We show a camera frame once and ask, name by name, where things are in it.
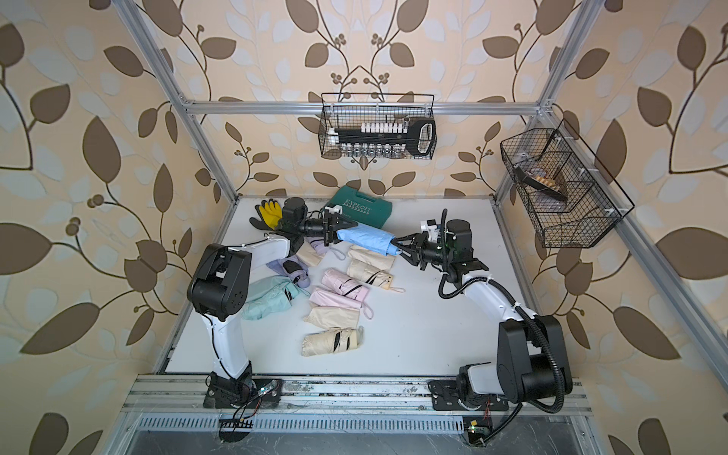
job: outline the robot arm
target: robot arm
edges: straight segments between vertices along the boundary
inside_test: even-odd
[[[421,270],[432,264],[443,273],[438,294],[453,298],[464,293],[488,318],[499,324],[495,363],[466,365],[458,375],[459,398],[466,407],[479,406],[487,394],[505,395],[512,403],[529,402],[555,413],[572,381],[561,325],[554,316],[539,316],[518,303],[491,278],[488,267],[473,257],[470,224],[463,220],[422,223],[422,232],[393,239],[401,256]],[[456,290],[445,293],[445,283]],[[556,397],[554,404],[538,400]]]
[[[304,236],[321,237],[328,245],[339,242],[336,231],[357,225],[331,209],[320,218],[306,218],[307,207],[299,197],[287,199],[282,214],[276,230],[262,240],[208,245],[187,289],[187,299],[205,319],[215,352],[210,390],[216,407],[241,405],[265,392],[253,394],[252,367],[242,345],[239,311],[248,298],[250,270],[295,254]]]

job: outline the green toolbox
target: green toolbox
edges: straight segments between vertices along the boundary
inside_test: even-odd
[[[391,202],[360,193],[351,186],[342,186],[326,204],[327,207],[334,205],[342,206],[344,215],[352,220],[377,229],[381,229],[389,215],[392,215]]]

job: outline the wall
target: wall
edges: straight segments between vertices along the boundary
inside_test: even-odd
[[[90,454],[227,204],[108,1],[4,0],[0,42],[0,439]]]
[[[246,101],[534,101],[576,15],[574,0],[546,3],[537,14],[532,0],[138,1],[188,98]]]
[[[548,1],[538,13],[531,0],[137,3],[186,97],[315,103],[324,92],[353,100],[349,91],[533,102],[578,8],[573,0]],[[497,154],[485,153],[525,124],[516,116],[438,117],[435,159],[413,163],[321,159],[313,116],[199,120],[240,194],[324,197],[347,182],[392,196],[492,194],[504,169]]]
[[[209,115],[202,125],[240,194],[278,197],[327,197],[346,184],[387,196],[493,194],[505,173],[497,144],[523,129],[518,116],[442,116],[435,119],[438,146],[431,160],[323,159],[311,131],[318,132],[318,121]]]
[[[727,19],[721,1],[607,1],[556,108],[723,331]],[[589,250],[544,250],[520,198],[503,207],[613,452],[723,453],[728,396],[617,233]]]

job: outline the black wire basket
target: black wire basket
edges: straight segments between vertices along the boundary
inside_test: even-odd
[[[326,159],[432,159],[434,95],[322,93],[319,145]]]
[[[567,141],[573,128],[565,137],[562,125],[508,138],[501,142],[501,155],[544,248],[591,248],[635,205],[586,142],[595,162],[579,159]],[[609,175],[624,201],[612,200],[594,172]]]

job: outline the ventilation grille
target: ventilation grille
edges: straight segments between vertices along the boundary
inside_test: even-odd
[[[185,413],[149,413],[139,423],[139,430],[146,431],[205,431],[218,428],[218,415]]]
[[[184,413],[149,413],[142,417],[144,431],[217,431],[219,419],[232,414],[200,416]],[[459,416],[340,416],[338,414],[263,414],[255,416],[253,431],[269,433],[406,433],[457,435],[464,431]]]

